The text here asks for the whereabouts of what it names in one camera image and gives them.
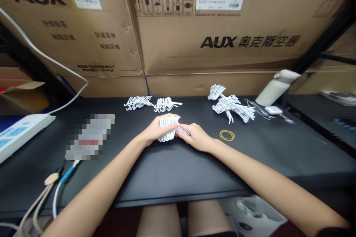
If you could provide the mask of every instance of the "white cable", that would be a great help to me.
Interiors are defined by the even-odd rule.
[[[62,64],[58,63],[57,61],[55,61],[54,59],[50,58],[49,56],[47,56],[46,54],[42,53],[31,41],[30,39],[27,37],[26,33],[20,28],[20,26],[2,9],[0,8],[0,12],[2,15],[4,15],[4,17],[6,17],[11,24],[19,31],[19,33],[22,35],[22,37],[25,39],[25,41],[37,52],[39,53],[41,56],[45,57],[46,59],[48,59],[49,61],[52,61],[53,63],[57,64],[58,66],[64,68],[65,70],[69,71],[70,73],[74,74],[75,76],[79,77],[80,79],[82,79],[83,81],[85,81],[85,85],[79,90],[79,92],[75,95],[75,97],[73,97],[72,100],[70,100],[68,103],[66,103],[65,105],[61,106],[60,108],[57,108],[51,112],[48,112],[47,114],[52,114],[54,112],[57,112],[63,108],[65,108],[66,106],[70,105],[75,99],[78,98],[78,96],[82,93],[82,91],[84,90],[85,87],[88,86],[89,82],[83,78],[82,76],[80,76],[79,74],[75,73],[74,71],[70,70],[69,68],[63,66]]]
[[[55,197],[53,198],[53,205],[52,205],[53,219],[57,218],[57,198],[58,198],[58,192],[59,192],[59,188],[60,188],[61,184],[62,183],[58,183],[56,192],[55,192]]]
[[[57,218],[57,198],[58,198],[59,188],[60,188],[61,184],[64,183],[67,180],[67,178],[70,176],[70,174],[73,172],[73,170],[79,164],[79,162],[80,162],[80,160],[74,161],[72,167],[66,172],[66,174],[64,174],[64,176],[62,177],[62,179],[59,181],[59,183],[57,185],[55,196],[53,198],[53,203],[52,203],[53,219]]]
[[[10,227],[13,228],[14,230],[19,230],[19,227],[15,224],[12,223],[6,223],[6,222],[0,222],[0,227]]]
[[[38,213],[40,212],[40,209],[43,205],[43,202],[47,199],[47,196],[48,194],[51,192],[51,189],[53,187],[53,183],[51,185],[48,185],[46,188],[47,188],[47,191],[46,193],[44,194],[44,196],[42,197],[41,201],[39,202],[36,210],[34,211],[34,214],[33,214],[33,225],[34,225],[34,228],[39,232],[40,235],[43,234],[43,229],[38,221]]]
[[[31,214],[32,210],[34,209],[34,207],[37,205],[37,203],[42,199],[42,197],[44,196],[44,194],[46,193],[46,191],[48,190],[48,187],[46,187],[42,193],[40,194],[40,196],[36,199],[36,201],[32,204],[32,206],[29,208],[29,210],[26,212],[26,214],[23,216],[20,226],[19,226],[19,234],[22,237],[29,237],[30,235],[26,232],[24,232],[24,225],[26,222],[26,219],[29,217],[29,215]]]

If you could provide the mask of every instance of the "black desk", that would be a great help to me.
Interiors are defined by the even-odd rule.
[[[288,104],[301,115],[324,129],[326,134],[332,134],[349,147],[356,149],[356,133],[334,122],[335,119],[340,119],[341,117],[348,117],[356,121],[355,106],[343,106],[319,94],[290,95]]]
[[[57,119],[0,165],[0,218],[21,217],[43,190],[43,181],[63,162],[66,144],[75,128],[90,113],[115,113],[116,121],[103,155],[97,161],[81,162],[65,185],[58,206],[64,207],[123,148],[160,113],[145,106],[126,111],[127,99],[77,99],[55,115]],[[356,160],[316,133],[289,112],[282,118],[243,123],[233,114],[212,110],[215,101],[206,97],[173,98],[183,103],[174,108],[180,122],[196,122],[219,138],[221,130],[235,133],[229,145],[291,178],[307,190],[356,184]],[[66,170],[71,163],[67,162]],[[145,149],[123,184],[113,206],[138,206],[246,195],[251,189],[213,156],[196,151],[179,138],[155,141]],[[54,192],[42,214],[50,214]]]

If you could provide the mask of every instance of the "white wire hanger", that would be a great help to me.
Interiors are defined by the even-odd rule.
[[[226,88],[224,86],[216,84],[210,88],[208,99],[216,100],[218,97],[221,97],[218,100],[218,103],[215,106],[212,106],[213,110],[218,114],[225,112],[229,118],[229,124],[231,122],[234,123],[234,118],[232,117],[230,110],[237,113],[242,118],[244,123],[247,123],[250,119],[254,120],[254,107],[241,105],[241,102],[235,95],[230,95],[228,97],[224,96],[223,91],[225,89]]]
[[[124,104],[127,111],[129,110],[135,110],[137,108],[141,108],[144,105],[146,106],[154,106],[150,100],[152,96],[135,96],[135,97],[130,97],[129,100],[127,101],[126,104]]]
[[[210,87],[210,94],[208,96],[209,100],[217,100],[220,96],[223,97],[223,91],[226,88],[222,85],[216,85],[214,84],[212,87]]]
[[[167,127],[167,126],[169,126],[171,124],[177,123],[178,120],[179,120],[179,117],[176,117],[176,116],[164,117],[164,118],[161,118],[161,120],[159,121],[159,126],[160,127]],[[186,130],[183,130],[181,127],[177,127],[176,129],[167,132],[162,137],[159,137],[157,140],[160,141],[160,142],[173,140],[176,130],[179,130],[179,131],[191,136],[191,134],[189,132],[187,132]]]
[[[182,105],[182,103],[178,102],[172,102],[172,99],[170,97],[166,98],[158,98],[157,99],[157,104],[154,105],[155,112],[165,112],[165,111],[171,111],[173,107],[178,107]]]

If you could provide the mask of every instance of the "white water bottle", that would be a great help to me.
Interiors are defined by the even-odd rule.
[[[256,98],[256,103],[261,106],[271,106],[294,82],[300,74],[290,70],[281,70],[274,75],[274,79],[263,89]]]

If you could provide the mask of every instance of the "rubber band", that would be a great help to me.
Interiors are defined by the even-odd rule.
[[[223,136],[223,133],[228,133],[231,135],[231,138],[225,138]],[[233,141],[235,139],[235,134],[232,131],[228,131],[228,130],[222,130],[220,132],[220,138],[223,139],[224,141]]]

